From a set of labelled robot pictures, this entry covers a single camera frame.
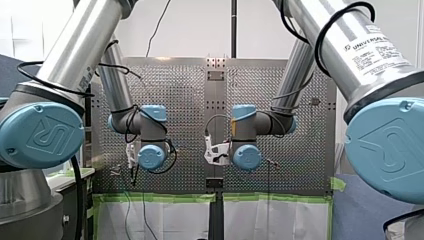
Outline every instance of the blue joint cap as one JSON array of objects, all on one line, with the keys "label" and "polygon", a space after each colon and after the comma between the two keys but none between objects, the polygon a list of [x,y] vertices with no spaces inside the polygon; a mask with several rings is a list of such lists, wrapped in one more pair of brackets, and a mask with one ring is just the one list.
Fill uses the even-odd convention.
[{"label": "blue joint cap", "polygon": [[63,104],[28,104],[0,123],[0,157],[17,168],[51,168],[68,161],[81,147],[84,125]]},{"label": "blue joint cap", "polygon": [[252,104],[234,105],[233,120],[240,121],[256,114],[256,106]]},{"label": "blue joint cap", "polygon": [[108,117],[108,119],[107,119],[107,126],[108,126],[108,128],[110,128],[112,131],[114,131],[114,132],[118,132],[118,131],[116,131],[116,129],[113,127],[113,123],[112,123],[112,114],[111,115],[109,115],[109,117]]},{"label": "blue joint cap", "polygon": [[243,145],[234,152],[233,163],[241,170],[251,172],[261,165],[262,154],[254,145]]},{"label": "blue joint cap", "polygon": [[424,203],[424,99],[391,98],[359,111],[347,128],[346,153],[371,187]]},{"label": "blue joint cap", "polygon": [[154,118],[158,122],[166,122],[166,107],[162,105],[143,105],[141,109],[150,115],[150,117]]},{"label": "blue joint cap", "polygon": [[162,167],[166,154],[156,145],[146,145],[138,152],[138,164],[145,170],[156,170]]},{"label": "blue joint cap", "polygon": [[293,116],[292,125],[291,125],[290,129],[287,131],[287,133],[294,133],[296,128],[297,128],[297,116]]}]

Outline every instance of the perforated metal panel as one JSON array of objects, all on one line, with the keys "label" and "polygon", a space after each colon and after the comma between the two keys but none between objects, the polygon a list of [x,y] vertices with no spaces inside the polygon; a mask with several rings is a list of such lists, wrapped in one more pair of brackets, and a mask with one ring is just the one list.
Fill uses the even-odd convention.
[{"label": "perforated metal panel", "polygon": [[[122,190],[154,191],[165,193],[203,193],[205,173],[203,160],[204,138],[204,59],[127,59],[131,70],[142,76],[142,82],[128,75],[128,84],[134,103],[161,104],[168,113],[168,135],[178,151],[175,166],[166,174],[153,175],[139,171],[136,187],[129,185],[130,173],[126,167],[126,144],[123,136],[107,127],[110,110],[101,85],[94,85],[98,91],[98,118],[93,117],[93,128],[101,126],[94,134],[100,139],[99,146],[93,146],[99,169],[94,181],[96,192]],[[113,176],[117,165],[121,164],[121,177]]]},{"label": "perforated metal panel", "polygon": [[[227,62],[227,102],[255,104],[269,110],[284,73],[282,61],[229,60]],[[225,191],[271,191],[323,195],[330,190],[329,176],[334,159],[335,87],[316,72],[306,88],[297,113],[297,129],[283,139],[258,137],[264,158],[277,162],[279,169],[263,161],[253,173],[228,166],[224,170]],[[320,101],[312,105],[312,98]]]},{"label": "perforated metal panel", "polygon": [[[129,170],[126,168],[126,144],[122,136],[107,128],[109,108],[101,85],[95,82],[93,92],[97,97],[92,103],[92,128],[93,163],[97,169],[94,181],[96,192],[205,192],[206,176],[210,173],[216,177],[222,176],[222,171],[210,171],[213,169],[210,166],[207,166],[207,171],[205,168],[203,128],[207,120],[205,108],[208,106],[205,96],[210,97],[211,92],[227,96],[225,109],[229,115],[234,104],[253,103],[258,109],[267,110],[286,64],[282,60],[227,60],[224,80],[227,84],[221,89],[222,82],[217,82],[221,84],[220,87],[210,89],[210,82],[205,84],[210,68],[207,67],[206,59],[130,58],[126,62],[143,78],[140,82],[133,76],[128,77],[134,102],[163,104],[167,107],[167,126],[169,136],[179,150],[178,162],[169,173],[160,176],[140,170],[139,181],[132,188],[129,184]],[[263,155],[278,162],[280,169],[271,167],[268,177],[268,165],[265,162],[251,174],[233,166],[225,167],[225,191],[268,191],[269,180],[269,190],[272,192],[326,194],[330,190],[329,177],[333,175],[335,95],[332,81],[317,73],[297,110],[299,122],[295,134],[284,139],[258,139]],[[320,104],[311,105],[311,98],[318,98]],[[222,128],[215,124],[219,134],[228,132],[225,129],[229,126],[223,122]],[[112,176],[111,171],[115,171],[119,164],[122,166],[121,176]]]}]

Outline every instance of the universal robots logo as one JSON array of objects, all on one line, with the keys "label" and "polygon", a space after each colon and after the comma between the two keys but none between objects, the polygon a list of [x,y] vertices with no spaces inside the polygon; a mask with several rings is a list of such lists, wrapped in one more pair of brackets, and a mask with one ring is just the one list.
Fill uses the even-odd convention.
[{"label": "universal robots logo", "polygon": [[57,119],[41,118],[27,146],[55,155],[62,155],[74,132],[74,127]]}]

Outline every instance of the metal frame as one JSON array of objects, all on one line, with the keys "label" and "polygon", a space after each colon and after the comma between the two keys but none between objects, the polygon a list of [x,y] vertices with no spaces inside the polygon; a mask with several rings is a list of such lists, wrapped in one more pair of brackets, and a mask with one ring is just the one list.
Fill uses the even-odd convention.
[{"label": "metal frame", "polygon": [[[92,99],[93,103],[92,103],[92,107],[93,108],[93,121],[97,121],[97,123],[93,124],[92,127],[92,132],[93,132],[93,165],[98,169],[97,173],[98,177],[96,178],[97,180],[94,183],[94,188],[96,192],[119,192],[122,190],[132,190],[132,191],[137,191],[137,190],[143,190],[143,191],[154,191],[154,192],[158,192],[158,193],[176,193],[176,194],[181,194],[181,193],[205,193],[205,192],[254,192],[254,191],[267,191],[267,188],[264,188],[264,185],[258,185],[258,186],[250,186],[248,188],[234,188],[234,186],[241,186],[243,184],[251,184],[249,182],[239,182],[236,185],[234,185],[233,187],[228,187],[227,185],[227,181],[228,181],[228,177],[231,174],[230,172],[228,172],[229,168],[231,167],[226,167],[225,169],[223,169],[222,167],[218,167],[218,166],[212,166],[212,165],[208,165],[206,163],[206,161],[203,159],[203,150],[204,150],[204,138],[203,138],[203,127],[204,123],[214,114],[220,113],[220,114],[229,114],[231,113],[231,108],[232,106],[230,106],[229,104],[231,104],[233,101],[231,101],[231,98],[233,97],[231,94],[231,91],[234,91],[234,88],[231,86],[231,82],[229,82],[232,78],[232,74],[234,74],[233,69],[235,67],[240,67],[241,69],[260,69],[263,68],[262,73],[265,73],[265,75],[271,75],[273,77],[273,81],[278,81],[281,80],[283,71],[284,71],[284,66],[286,65],[287,61],[284,60],[243,60],[243,59],[215,59],[215,58],[209,58],[209,59],[204,59],[204,58],[126,58],[124,59],[124,63],[126,65],[128,65],[132,70],[134,71],[138,71],[139,74],[141,74],[143,76],[143,78],[146,78],[147,80],[154,80],[154,79],[162,79],[162,80],[166,80],[163,79],[163,74],[169,74],[169,69],[175,69],[175,71],[178,71],[178,73],[182,73],[184,71],[191,71],[190,69],[196,69],[196,81],[201,81],[203,80],[203,84],[200,85],[196,85],[196,90],[195,91],[201,91],[203,94],[202,97],[199,97],[198,99],[196,99],[197,101],[202,101],[201,103],[199,102],[194,102],[195,100],[193,99],[193,102],[191,104],[195,104],[196,106],[200,106],[200,108],[204,108],[204,109],[197,109],[196,113],[193,112],[192,109],[188,109],[187,112],[187,120],[196,122],[196,126],[197,126],[197,132],[195,133],[195,131],[189,131],[188,134],[191,133],[195,133],[198,134],[198,137],[194,136],[191,137],[189,141],[184,142],[184,143],[177,143],[178,145],[181,145],[180,147],[184,147],[184,145],[190,145],[190,144],[195,144],[196,146],[202,146],[202,149],[198,149],[199,150],[199,157],[197,157],[196,159],[194,158],[190,158],[191,160],[194,161],[201,161],[202,164],[201,165],[197,165],[197,166],[203,166],[203,169],[197,172],[190,172],[187,171],[185,174],[182,173],[181,174],[175,174],[172,175],[174,176],[174,178],[172,179],[173,182],[181,182],[181,184],[186,184],[186,182],[183,180],[184,178],[189,177],[186,174],[192,174],[190,176],[190,178],[195,179],[195,183],[192,182],[192,184],[196,184],[195,189],[193,188],[194,185],[190,186],[179,186],[178,189],[163,189],[161,186],[154,184],[153,186],[150,186],[149,184],[152,184],[154,182],[160,182],[161,184],[167,184],[168,182],[170,182],[169,179],[161,179],[162,176],[152,176],[152,175],[145,175],[145,174],[140,174],[140,181],[139,184],[137,185],[136,188],[131,188],[129,186],[129,181],[126,181],[125,179],[129,179],[129,170],[126,168],[126,157],[125,157],[125,143],[123,143],[122,141],[122,158],[121,159],[114,159],[114,165],[113,166],[108,166],[108,164],[110,164],[110,162],[104,162],[104,159],[109,159],[111,157],[113,157],[113,154],[107,153],[107,152],[103,152],[102,151],[102,141],[111,141],[111,137],[113,137],[115,140],[118,139],[119,140],[119,136],[118,135],[113,135],[114,133],[110,133],[110,130],[107,129],[106,126],[106,122],[103,122],[105,120],[105,114],[109,114],[108,112],[106,113],[102,113],[101,111],[108,111],[107,108],[107,104],[105,103],[105,98],[104,96],[102,96],[102,89],[101,89],[101,85],[100,85],[100,81],[98,79],[95,79],[93,81],[93,86],[92,86],[92,90],[93,93],[96,94],[96,98]],[[149,68],[160,68],[160,71],[153,71],[150,73],[147,73],[149,70]],[[210,81],[208,80],[208,72],[209,71],[222,71],[224,72],[224,78],[222,81]],[[159,85],[155,85],[155,88],[158,92],[157,94],[162,95],[162,96],[154,96],[152,98],[155,99],[159,99],[159,98],[163,98],[164,96],[167,97],[168,100],[172,100],[172,98],[179,98],[182,97],[182,95],[178,95],[181,93],[181,91],[186,91],[185,87],[193,87],[193,86],[189,86],[191,84],[191,82],[186,82],[187,79],[185,78],[190,78],[190,73],[187,74],[180,74],[180,75],[175,75],[175,76],[171,76],[171,77],[175,77],[175,79],[168,79],[168,80],[172,80],[175,84],[179,84],[181,85],[180,88],[178,89],[174,89],[175,91],[166,91],[163,90],[163,92],[160,92],[162,89],[161,86]],[[317,121],[317,123],[321,124],[322,126],[320,126],[323,129],[318,129],[317,131],[321,131],[322,130],[322,134],[325,134],[325,144],[322,147],[322,149],[316,149],[315,151],[325,151],[325,163],[321,164],[320,166],[323,166],[324,169],[321,169],[319,171],[320,174],[325,175],[324,179],[325,182],[323,182],[323,184],[319,187],[312,188],[312,189],[307,189],[307,187],[303,187],[303,188],[298,188],[298,189],[278,189],[278,187],[280,185],[274,185],[271,187],[271,192],[277,192],[277,193],[291,193],[291,194],[300,194],[300,195],[310,195],[310,196],[323,196],[323,195],[328,195],[331,194],[331,184],[330,184],[330,176],[333,176],[333,165],[334,165],[334,138],[335,138],[335,103],[336,103],[336,87],[335,84],[332,81],[327,81],[328,79],[323,77],[322,74],[320,73],[316,73],[316,79],[313,81],[313,83],[311,84],[311,87],[309,87],[308,89],[306,89],[305,91],[305,95],[306,97],[310,97],[311,92],[313,91],[317,91],[319,92],[320,97],[319,99],[321,100],[321,105],[319,106],[319,111],[320,115],[317,117],[317,119],[313,119],[314,121]],[[130,88],[133,94],[133,97],[135,99],[135,102],[138,103],[143,103],[143,104],[149,104],[151,102],[149,102],[148,100],[148,96],[139,96],[140,91],[143,90],[144,88],[148,88],[148,89],[152,89],[152,86],[143,86],[141,83],[139,83],[138,79],[135,79],[133,77],[129,77],[129,83],[130,83]],[[278,83],[275,84],[276,86],[273,86],[273,83],[270,83],[272,85],[272,88],[277,88],[278,87]],[[134,95],[134,88],[137,88],[136,92],[138,93],[138,95],[136,94],[136,96]],[[266,96],[263,96],[263,98],[261,99],[261,102],[259,103],[259,105],[262,103],[262,105],[267,102],[267,106],[270,106],[271,104],[271,98],[272,96],[275,94],[275,92],[272,92],[271,90],[267,90],[266,92]],[[170,116],[170,122],[168,123],[170,125],[170,128],[185,128],[186,126],[184,126],[181,123],[185,123],[187,121],[184,121],[184,119],[177,119],[174,118],[172,116],[172,114],[175,113],[175,111],[177,112],[183,112],[185,111],[185,107],[189,108],[189,105],[185,105],[185,106],[181,106],[178,107],[178,109],[172,109],[171,107],[168,107],[168,114],[171,115]],[[209,131],[213,134],[213,138],[216,141],[216,143],[218,142],[222,142],[222,140],[224,140],[227,136],[228,136],[228,131],[229,130],[229,125],[226,124],[226,120],[225,119],[220,119],[217,118],[216,121],[214,123],[212,123],[210,125],[210,129]],[[109,131],[108,134],[106,135],[102,135],[104,133],[102,133],[102,131]],[[303,136],[305,136],[305,132],[302,132],[302,129],[300,128],[299,132],[295,132],[295,136],[296,134],[303,134]],[[293,140],[292,137],[288,136],[287,137],[287,141]],[[280,144],[281,140],[278,139],[272,139],[271,141],[277,141],[278,144]],[[305,145],[309,145],[309,139],[305,139],[304,143]],[[287,150],[287,146],[281,145],[283,149]],[[189,159],[184,159],[184,157],[182,157],[180,159],[180,161],[188,161]],[[121,164],[121,173],[122,173],[122,178],[113,178],[113,177],[109,177],[110,176],[110,171],[111,168],[116,168],[116,166],[118,164]],[[280,172],[280,173],[276,173],[276,172],[272,172],[271,173],[271,182],[274,181],[281,181],[281,179],[284,179],[282,177],[276,177],[276,174],[284,174],[285,172]],[[206,188],[206,179],[207,178],[212,178],[214,180],[219,180],[224,178],[224,185],[225,188]]]}]

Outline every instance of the metal pole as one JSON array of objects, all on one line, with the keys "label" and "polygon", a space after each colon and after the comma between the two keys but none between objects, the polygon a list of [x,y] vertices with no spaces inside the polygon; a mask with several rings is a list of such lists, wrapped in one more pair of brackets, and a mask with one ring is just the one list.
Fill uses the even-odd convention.
[{"label": "metal pole", "polygon": [[281,110],[283,113],[291,113],[294,110],[293,107],[299,104],[302,97],[303,91],[298,90],[312,77],[314,70],[313,48],[309,44],[297,40],[284,71],[283,79],[278,87],[276,97],[280,98],[273,100],[272,107],[285,109]]},{"label": "metal pole", "polygon": [[237,0],[231,0],[231,58],[237,58]]}]

